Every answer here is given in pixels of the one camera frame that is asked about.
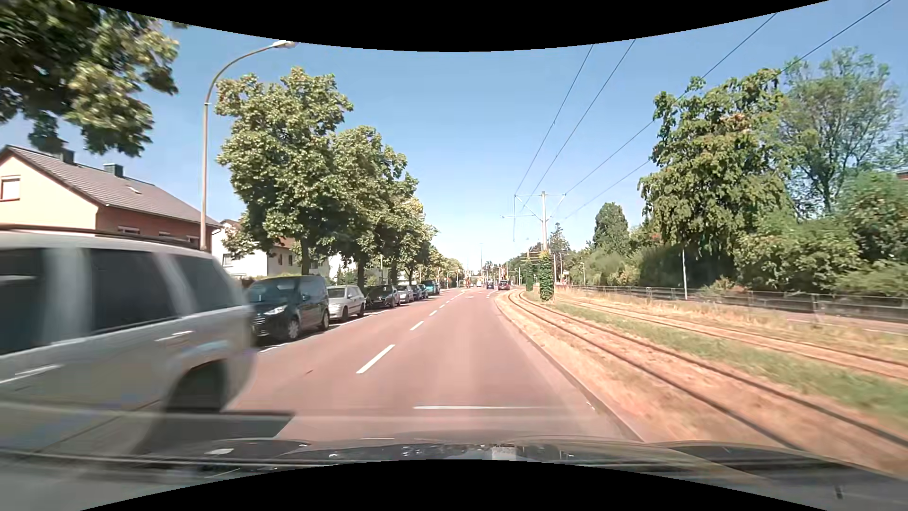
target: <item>street lamp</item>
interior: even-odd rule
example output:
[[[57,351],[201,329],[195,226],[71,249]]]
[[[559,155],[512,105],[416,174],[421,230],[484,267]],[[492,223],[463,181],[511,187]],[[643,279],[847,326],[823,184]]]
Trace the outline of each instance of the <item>street lamp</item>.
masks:
[[[218,78],[223,75],[224,71],[227,71],[227,68],[231,65],[236,64],[238,61],[246,58],[247,56],[259,54],[263,51],[270,50],[272,48],[293,48],[297,44],[293,41],[275,41],[270,45],[265,46],[255,50],[254,52],[249,52],[246,55],[238,56],[234,58],[228,65],[225,65],[221,71],[218,71],[218,74],[214,76],[212,84],[208,85],[208,94],[205,95],[205,114],[202,117],[202,225],[199,227],[199,248],[204,251],[208,249],[208,230],[205,228],[207,224],[208,216],[206,215],[206,209],[208,205],[208,105],[212,100],[212,90],[214,89],[214,84],[217,83]]]

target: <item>car hood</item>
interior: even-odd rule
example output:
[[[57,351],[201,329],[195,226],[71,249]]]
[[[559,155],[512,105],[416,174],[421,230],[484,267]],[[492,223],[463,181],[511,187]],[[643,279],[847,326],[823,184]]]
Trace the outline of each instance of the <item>car hood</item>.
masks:
[[[268,312],[268,311],[272,310],[274,307],[286,306],[288,303],[289,303],[289,300],[282,299],[282,300],[269,300],[267,302],[252,302],[251,305],[252,305],[252,310],[254,310],[256,314],[261,314],[263,312]]]
[[[717,442],[646,444],[593,436],[534,436],[513,432],[411,432],[394,437],[310,442],[238,438],[179,446],[153,455],[155,462],[193,461],[202,465],[334,465],[415,459],[486,459],[602,466],[669,475],[668,472],[733,477],[769,477],[780,472],[817,470],[823,476],[900,478],[871,469],[782,447]]]

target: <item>headlight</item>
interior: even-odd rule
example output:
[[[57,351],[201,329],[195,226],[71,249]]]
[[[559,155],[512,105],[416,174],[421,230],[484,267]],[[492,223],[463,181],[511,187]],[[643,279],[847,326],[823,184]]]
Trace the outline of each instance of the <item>headlight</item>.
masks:
[[[286,309],[287,306],[274,307],[272,310],[264,313],[265,316],[274,316],[275,314],[280,314]]]

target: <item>road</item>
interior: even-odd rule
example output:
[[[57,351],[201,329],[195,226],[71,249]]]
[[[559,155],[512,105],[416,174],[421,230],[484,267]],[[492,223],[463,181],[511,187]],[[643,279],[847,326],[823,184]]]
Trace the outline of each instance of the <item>road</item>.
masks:
[[[499,312],[496,293],[449,290],[266,348],[229,408],[293,413],[278,437],[310,441],[622,438]]]

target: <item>sky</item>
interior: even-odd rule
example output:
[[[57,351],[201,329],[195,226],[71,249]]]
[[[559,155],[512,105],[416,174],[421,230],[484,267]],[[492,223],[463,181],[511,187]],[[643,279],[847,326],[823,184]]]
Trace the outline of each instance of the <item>sky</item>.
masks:
[[[726,59],[707,79],[719,85],[731,76],[762,67],[782,67],[851,24],[881,0],[829,0],[783,11]],[[549,231],[556,222],[568,242],[581,248],[592,237],[594,219],[605,202],[640,222],[640,177],[656,170],[644,164],[656,141],[658,123],[627,144],[588,179],[580,180],[649,123],[653,98],[680,94],[692,75],[701,75],[769,15],[730,24],[637,39],[558,158],[556,153],[590,105],[631,41],[597,44],[523,185],[533,155],[552,123],[588,45],[489,53],[421,53],[310,45],[273,49],[241,60],[224,77],[256,74],[277,81],[293,66],[310,75],[333,73],[353,103],[341,126],[371,125],[385,143],[406,155],[407,170],[419,179],[417,197],[427,221],[439,230],[434,244],[442,254],[471,268],[480,261],[502,262],[542,237],[539,197],[515,219],[513,195],[529,195],[551,165],[536,194],[546,192]],[[833,48],[858,46],[891,67],[893,82],[908,85],[904,23],[908,3],[891,2],[838,36],[809,59],[819,63]],[[90,155],[77,130],[62,123],[62,137],[76,161],[101,166],[119,163],[134,178],[153,183],[198,208],[201,204],[202,111],[208,85],[223,65],[272,42],[203,27],[167,32],[180,42],[173,66],[178,95],[142,92],[154,114],[153,143],[141,157],[115,152]],[[15,119],[0,126],[0,143],[28,146],[30,126]],[[229,169],[214,158],[230,133],[230,120],[210,113],[208,215],[237,219],[244,207],[233,193]],[[570,192],[563,197],[558,194]],[[582,205],[599,195],[582,209]]]

